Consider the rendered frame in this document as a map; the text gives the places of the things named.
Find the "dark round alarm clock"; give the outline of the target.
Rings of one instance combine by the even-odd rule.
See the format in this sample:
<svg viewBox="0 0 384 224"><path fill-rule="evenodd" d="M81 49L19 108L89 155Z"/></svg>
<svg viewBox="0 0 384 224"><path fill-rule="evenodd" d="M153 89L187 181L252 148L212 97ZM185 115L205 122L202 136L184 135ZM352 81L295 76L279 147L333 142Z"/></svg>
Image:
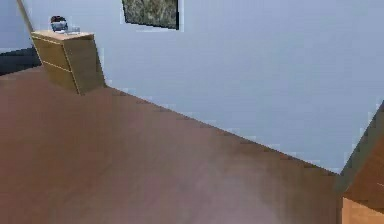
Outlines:
<svg viewBox="0 0 384 224"><path fill-rule="evenodd" d="M64 17L62 16L52 16L50 19L51 28L54 32L58 31L67 31L68 24Z"/></svg>

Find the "brown wooden cabinet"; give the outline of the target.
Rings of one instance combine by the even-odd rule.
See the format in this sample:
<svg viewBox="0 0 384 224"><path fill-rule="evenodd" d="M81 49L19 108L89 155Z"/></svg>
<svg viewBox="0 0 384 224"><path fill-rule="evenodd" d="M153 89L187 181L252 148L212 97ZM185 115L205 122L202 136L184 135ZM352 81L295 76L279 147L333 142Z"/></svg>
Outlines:
<svg viewBox="0 0 384 224"><path fill-rule="evenodd" d="M384 100L335 182L339 224L384 224Z"/></svg>

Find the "tan wooden chest of drawers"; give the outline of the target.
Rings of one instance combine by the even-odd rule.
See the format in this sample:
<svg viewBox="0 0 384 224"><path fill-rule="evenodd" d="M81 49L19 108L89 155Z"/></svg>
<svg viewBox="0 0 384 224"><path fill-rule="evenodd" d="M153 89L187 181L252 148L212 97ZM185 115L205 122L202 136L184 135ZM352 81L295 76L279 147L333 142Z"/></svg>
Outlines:
<svg viewBox="0 0 384 224"><path fill-rule="evenodd" d="M41 30L31 38L52 83L80 95L106 87L93 33Z"/></svg>

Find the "dark green framed picture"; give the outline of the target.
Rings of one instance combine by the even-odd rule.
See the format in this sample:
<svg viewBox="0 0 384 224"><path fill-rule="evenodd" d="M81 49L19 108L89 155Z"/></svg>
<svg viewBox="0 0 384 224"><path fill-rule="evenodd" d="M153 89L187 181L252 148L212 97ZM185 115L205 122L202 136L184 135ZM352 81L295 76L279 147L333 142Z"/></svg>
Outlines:
<svg viewBox="0 0 384 224"><path fill-rule="evenodd" d="M179 0L121 0L126 23L179 29Z"/></svg>

